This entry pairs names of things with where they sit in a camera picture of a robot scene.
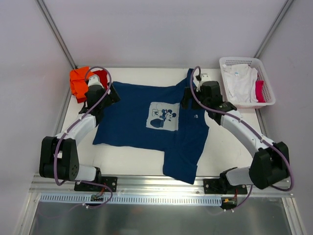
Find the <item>blue printed t shirt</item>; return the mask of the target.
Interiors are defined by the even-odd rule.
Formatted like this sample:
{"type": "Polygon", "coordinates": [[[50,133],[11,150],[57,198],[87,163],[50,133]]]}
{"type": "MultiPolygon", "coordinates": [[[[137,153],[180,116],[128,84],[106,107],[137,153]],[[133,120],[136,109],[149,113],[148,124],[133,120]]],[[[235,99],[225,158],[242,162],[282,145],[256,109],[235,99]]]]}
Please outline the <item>blue printed t shirt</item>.
{"type": "Polygon", "coordinates": [[[120,101],[104,109],[92,143],[162,151],[163,174],[193,184],[209,126],[203,109],[181,106],[192,71],[169,87],[113,82],[120,101]]]}

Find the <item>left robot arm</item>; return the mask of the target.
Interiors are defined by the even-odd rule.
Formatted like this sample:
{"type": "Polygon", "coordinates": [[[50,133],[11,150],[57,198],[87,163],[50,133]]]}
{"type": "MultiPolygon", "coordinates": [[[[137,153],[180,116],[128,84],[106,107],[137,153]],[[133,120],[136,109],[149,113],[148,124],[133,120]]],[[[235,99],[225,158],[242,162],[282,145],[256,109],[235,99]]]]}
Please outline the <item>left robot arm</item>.
{"type": "Polygon", "coordinates": [[[104,117],[104,109],[119,102],[120,97],[113,85],[108,88],[92,85],[86,93],[76,120],[63,132],[42,140],[39,174],[55,179],[58,185],[63,181],[85,181],[92,191],[102,186],[100,169],[79,163],[77,147],[84,137],[94,130],[104,117]]]}

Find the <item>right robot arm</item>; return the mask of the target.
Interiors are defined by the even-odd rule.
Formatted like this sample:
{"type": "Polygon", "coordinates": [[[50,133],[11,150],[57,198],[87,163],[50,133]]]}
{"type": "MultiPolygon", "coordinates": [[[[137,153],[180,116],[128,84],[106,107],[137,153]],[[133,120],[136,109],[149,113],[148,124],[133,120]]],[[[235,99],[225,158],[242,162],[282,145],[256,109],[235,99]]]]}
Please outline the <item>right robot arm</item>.
{"type": "Polygon", "coordinates": [[[252,156],[250,166],[231,168],[220,174],[219,188],[223,193],[231,193],[239,185],[265,189],[291,178],[287,145],[275,143],[251,127],[232,103],[223,101],[217,81],[205,81],[199,89],[192,85],[185,87],[181,105],[184,109],[206,110],[209,117],[236,137],[252,156]]]}

